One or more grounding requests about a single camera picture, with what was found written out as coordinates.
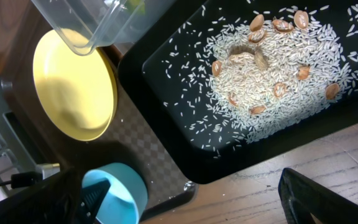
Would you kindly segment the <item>pile of rice and nuts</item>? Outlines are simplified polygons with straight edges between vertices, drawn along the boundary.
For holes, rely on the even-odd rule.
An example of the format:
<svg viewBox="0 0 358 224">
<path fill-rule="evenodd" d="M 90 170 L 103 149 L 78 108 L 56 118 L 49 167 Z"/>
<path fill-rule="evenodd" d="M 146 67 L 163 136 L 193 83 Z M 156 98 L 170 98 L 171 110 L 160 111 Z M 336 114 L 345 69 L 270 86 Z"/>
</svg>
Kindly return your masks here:
<svg viewBox="0 0 358 224">
<path fill-rule="evenodd" d="M 219 157 L 358 94 L 357 41 L 358 4 L 229 16 L 207 3 L 158 50 L 157 89 L 190 142 Z"/>
</svg>

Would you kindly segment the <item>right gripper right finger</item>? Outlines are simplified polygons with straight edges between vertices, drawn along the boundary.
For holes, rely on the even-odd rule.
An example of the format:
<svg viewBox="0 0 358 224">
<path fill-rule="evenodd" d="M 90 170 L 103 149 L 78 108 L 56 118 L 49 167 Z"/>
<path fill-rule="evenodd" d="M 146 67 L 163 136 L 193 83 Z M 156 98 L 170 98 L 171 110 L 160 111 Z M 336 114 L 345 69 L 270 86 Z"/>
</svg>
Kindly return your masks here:
<svg viewBox="0 0 358 224">
<path fill-rule="evenodd" d="M 285 168 L 278 193 L 289 224 L 358 223 L 358 205 L 299 172 Z"/>
</svg>

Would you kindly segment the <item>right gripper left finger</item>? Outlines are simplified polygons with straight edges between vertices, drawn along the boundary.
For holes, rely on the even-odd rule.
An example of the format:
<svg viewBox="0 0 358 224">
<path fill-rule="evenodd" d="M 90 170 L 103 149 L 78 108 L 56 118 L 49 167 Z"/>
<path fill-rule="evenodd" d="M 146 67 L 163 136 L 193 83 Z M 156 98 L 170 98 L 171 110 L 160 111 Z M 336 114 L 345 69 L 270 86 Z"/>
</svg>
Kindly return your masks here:
<svg viewBox="0 0 358 224">
<path fill-rule="evenodd" d="M 82 187 L 73 170 L 44 179 L 42 174 L 14 174 L 0 184 L 19 193 L 0 201 L 0 223 L 94 223 L 111 186 L 107 180 Z"/>
</svg>

